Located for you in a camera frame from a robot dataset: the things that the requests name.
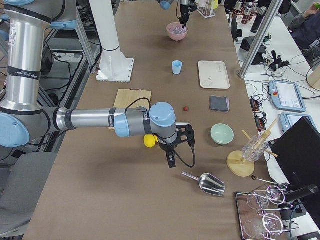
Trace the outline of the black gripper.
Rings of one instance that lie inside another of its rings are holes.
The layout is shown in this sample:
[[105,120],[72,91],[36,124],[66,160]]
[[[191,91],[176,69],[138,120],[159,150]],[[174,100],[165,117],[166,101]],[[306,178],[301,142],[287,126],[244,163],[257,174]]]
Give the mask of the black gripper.
[[168,139],[162,139],[158,137],[160,148],[166,152],[166,158],[169,168],[176,167],[175,155],[178,155],[176,153],[176,147],[178,145],[188,143],[191,150],[195,151],[195,132],[191,124],[177,124],[175,133],[175,139],[171,143],[169,143]]
[[197,4],[195,2],[181,3],[180,4],[180,17],[179,22],[183,25],[183,28],[187,27],[189,21],[190,13],[197,10]]

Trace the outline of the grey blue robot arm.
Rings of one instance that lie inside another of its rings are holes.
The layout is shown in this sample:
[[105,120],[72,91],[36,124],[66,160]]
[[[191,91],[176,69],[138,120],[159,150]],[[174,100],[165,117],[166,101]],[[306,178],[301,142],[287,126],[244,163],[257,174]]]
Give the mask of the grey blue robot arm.
[[[156,2],[163,10],[167,11],[174,3],[174,0],[157,0]],[[178,18],[181,27],[185,29],[190,18],[190,13],[196,11],[198,9],[198,5],[195,0],[178,0],[176,7],[179,7],[180,11],[180,16],[178,16],[178,9],[176,9],[176,17]]]
[[111,127],[119,137],[156,135],[166,153],[168,166],[175,167],[176,147],[195,146],[188,123],[177,123],[173,107],[158,102],[149,108],[76,110],[42,107],[38,103],[44,34],[47,28],[74,30],[78,27],[74,0],[7,0],[9,16],[6,93],[0,103],[0,144],[16,148],[54,132],[77,128]]

